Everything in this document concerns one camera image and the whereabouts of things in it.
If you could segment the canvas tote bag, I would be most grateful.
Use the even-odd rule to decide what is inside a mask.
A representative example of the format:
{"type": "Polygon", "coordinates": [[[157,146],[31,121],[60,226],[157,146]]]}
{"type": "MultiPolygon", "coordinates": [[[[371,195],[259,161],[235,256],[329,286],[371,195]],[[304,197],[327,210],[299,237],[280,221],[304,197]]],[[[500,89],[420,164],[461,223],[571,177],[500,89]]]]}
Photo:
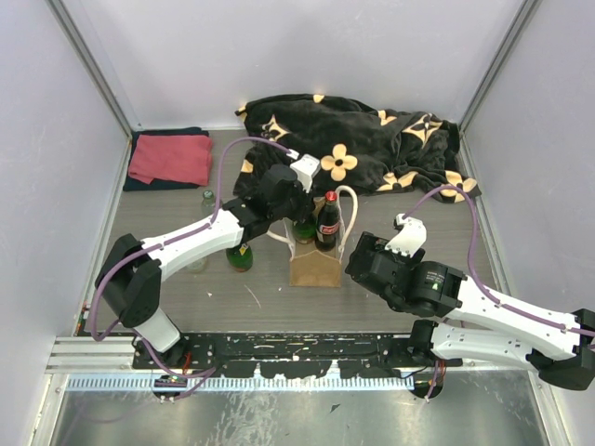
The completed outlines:
{"type": "Polygon", "coordinates": [[[289,249],[289,285],[292,287],[339,288],[341,286],[342,259],[346,244],[358,215],[359,201],[356,192],[349,186],[339,186],[336,192],[346,192],[352,198],[349,224],[346,225],[341,206],[339,212],[339,240],[330,252],[316,248],[315,243],[298,243],[292,233],[292,221],[285,219],[285,236],[268,230],[267,235],[277,242],[285,243],[289,249]]]}

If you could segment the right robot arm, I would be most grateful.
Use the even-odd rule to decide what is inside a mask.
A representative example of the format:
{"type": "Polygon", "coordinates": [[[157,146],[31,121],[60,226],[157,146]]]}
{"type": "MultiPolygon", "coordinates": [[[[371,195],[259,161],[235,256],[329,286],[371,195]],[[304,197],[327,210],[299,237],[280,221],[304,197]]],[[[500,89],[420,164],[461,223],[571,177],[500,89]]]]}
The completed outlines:
{"type": "Polygon", "coordinates": [[[594,313],[540,308],[490,288],[418,250],[404,256],[363,232],[346,267],[351,279],[396,312],[417,317],[411,361],[499,362],[537,373],[555,387],[583,391],[594,379],[594,313]]]}

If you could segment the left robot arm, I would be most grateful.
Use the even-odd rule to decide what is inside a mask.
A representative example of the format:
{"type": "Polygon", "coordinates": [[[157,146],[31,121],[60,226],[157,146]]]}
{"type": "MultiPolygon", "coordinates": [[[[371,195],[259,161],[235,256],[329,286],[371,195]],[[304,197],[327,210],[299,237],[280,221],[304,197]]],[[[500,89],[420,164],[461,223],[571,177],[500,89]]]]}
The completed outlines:
{"type": "Polygon", "coordinates": [[[179,367],[189,349],[160,307],[162,283],[200,259],[256,239],[276,221],[304,219],[313,209],[312,184],[319,169],[310,156],[276,164],[255,191],[191,225],[142,241],[130,234],[120,237],[96,279],[93,300],[104,300],[125,328],[148,342],[164,367],[179,367]]]}

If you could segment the cola glass bottle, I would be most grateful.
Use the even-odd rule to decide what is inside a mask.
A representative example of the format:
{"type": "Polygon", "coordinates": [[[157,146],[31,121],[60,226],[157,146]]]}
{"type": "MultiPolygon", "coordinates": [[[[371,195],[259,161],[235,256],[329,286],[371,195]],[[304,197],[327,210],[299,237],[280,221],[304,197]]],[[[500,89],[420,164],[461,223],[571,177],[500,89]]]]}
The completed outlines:
{"type": "Polygon", "coordinates": [[[319,251],[329,252],[333,250],[337,242],[339,230],[339,210],[337,193],[328,191],[324,196],[324,205],[317,216],[316,221],[316,247],[319,251]]]}

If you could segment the green bottle yellow label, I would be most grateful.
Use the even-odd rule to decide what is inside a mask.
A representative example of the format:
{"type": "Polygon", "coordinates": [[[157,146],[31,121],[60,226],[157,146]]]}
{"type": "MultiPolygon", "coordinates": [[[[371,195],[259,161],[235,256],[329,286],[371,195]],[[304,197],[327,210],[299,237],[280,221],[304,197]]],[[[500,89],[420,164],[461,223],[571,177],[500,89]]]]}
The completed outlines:
{"type": "Polygon", "coordinates": [[[253,266],[253,252],[248,243],[242,243],[226,250],[230,266],[239,272],[246,272],[253,266]]]}

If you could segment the green bottle front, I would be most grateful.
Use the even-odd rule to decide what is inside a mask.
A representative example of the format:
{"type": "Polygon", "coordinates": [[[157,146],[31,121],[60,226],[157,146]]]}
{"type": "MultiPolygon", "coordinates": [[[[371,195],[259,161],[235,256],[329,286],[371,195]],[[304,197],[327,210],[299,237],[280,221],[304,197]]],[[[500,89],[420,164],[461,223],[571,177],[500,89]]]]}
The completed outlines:
{"type": "Polygon", "coordinates": [[[301,221],[295,221],[292,226],[292,234],[297,243],[312,243],[316,238],[316,218],[309,215],[301,221]]]}

